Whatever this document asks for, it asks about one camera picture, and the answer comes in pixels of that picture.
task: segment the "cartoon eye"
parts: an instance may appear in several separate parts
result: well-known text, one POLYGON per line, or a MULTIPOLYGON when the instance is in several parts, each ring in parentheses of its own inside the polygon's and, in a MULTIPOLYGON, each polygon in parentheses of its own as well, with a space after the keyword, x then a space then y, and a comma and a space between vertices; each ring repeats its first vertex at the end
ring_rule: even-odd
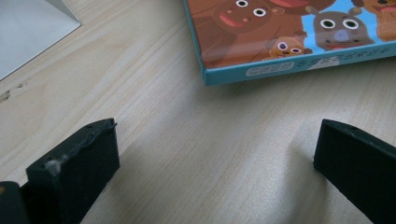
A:
POLYGON ((335 21, 326 19, 320 22, 320 25, 323 26, 326 29, 332 29, 335 26, 335 21))
POLYGON ((277 47, 279 49, 285 50, 288 48, 288 45, 285 42, 280 42, 279 44, 277 44, 277 47))
POLYGON ((300 49, 291 49, 290 51, 293 52, 293 53, 301 53, 300 49))
POLYGON ((236 1, 236 5, 239 7, 247 7, 248 6, 248 1, 246 0, 238 0, 236 1))
POLYGON ((257 17, 263 17, 267 12, 263 8, 256 8, 253 10, 253 14, 257 17))
POLYGON ((358 27, 359 27, 359 24, 354 20, 344 20, 343 24, 346 28, 352 29, 352 30, 358 29, 358 27))

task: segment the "wood grain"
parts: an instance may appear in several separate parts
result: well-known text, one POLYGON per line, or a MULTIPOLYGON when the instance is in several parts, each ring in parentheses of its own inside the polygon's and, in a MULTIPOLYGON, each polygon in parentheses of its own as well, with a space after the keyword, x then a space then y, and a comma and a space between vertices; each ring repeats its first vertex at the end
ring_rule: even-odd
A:
POLYGON ((370 223, 312 160, 322 119, 396 145, 395 58, 207 88, 181 1, 65 2, 83 25, 0 82, 1 180, 113 117, 82 223, 370 223))

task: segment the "box illustration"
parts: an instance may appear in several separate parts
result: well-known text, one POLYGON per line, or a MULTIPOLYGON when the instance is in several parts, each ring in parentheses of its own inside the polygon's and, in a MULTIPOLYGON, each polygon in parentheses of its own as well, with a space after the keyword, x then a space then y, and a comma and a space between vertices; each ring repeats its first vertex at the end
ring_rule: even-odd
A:
POLYGON ((396 55, 396 0, 184 0, 206 85, 396 55))

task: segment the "cartoon nose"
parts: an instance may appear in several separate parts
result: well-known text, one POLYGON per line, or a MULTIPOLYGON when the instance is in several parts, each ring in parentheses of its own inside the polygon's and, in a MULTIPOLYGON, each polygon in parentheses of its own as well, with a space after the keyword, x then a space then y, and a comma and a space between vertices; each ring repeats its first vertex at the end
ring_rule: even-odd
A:
POLYGON ((339 30, 335 32, 334 39, 337 41, 347 41, 349 39, 349 35, 346 30, 339 30))

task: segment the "cartoon animal face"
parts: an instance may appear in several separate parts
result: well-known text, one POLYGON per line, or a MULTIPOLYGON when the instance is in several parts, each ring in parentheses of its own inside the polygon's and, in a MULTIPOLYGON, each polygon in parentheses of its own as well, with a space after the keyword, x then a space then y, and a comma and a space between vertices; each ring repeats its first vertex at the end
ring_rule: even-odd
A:
POLYGON ((364 7, 374 14, 396 13, 396 0, 352 0, 355 7, 364 7))
POLYGON ((265 0, 228 0, 217 6, 213 19, 222 29, 242 34, 264 26, 273 14, 283 12, 283 8, 269 7, 265 0))
POLYGON ((376 15, 376 35, 381 40, 396 39, 396 0, 352 0, 352 3, 376 15))
POLYGON ((305 7, 311 6, 321 11, 331 6, 335 0, 269 0, 271 7, 282 7, 286 14, 307 15, 305 7))
POLYGON ((281 36, 269 41, 267 48, 270 49, 270 58, 288 58, 307 53, 312 53, 311 49, 306 49, 299 41, 288 36, 281 36))
POLYGON ((319 13, 313 7, 306 7, 306 11, 315 15, 314 30, 318 47, 325 50, 346 49, 373 44, 368 36, 365 24, 355 17, 361 14, 361 9, 353 7, 348 11, 327 11, 319 13))

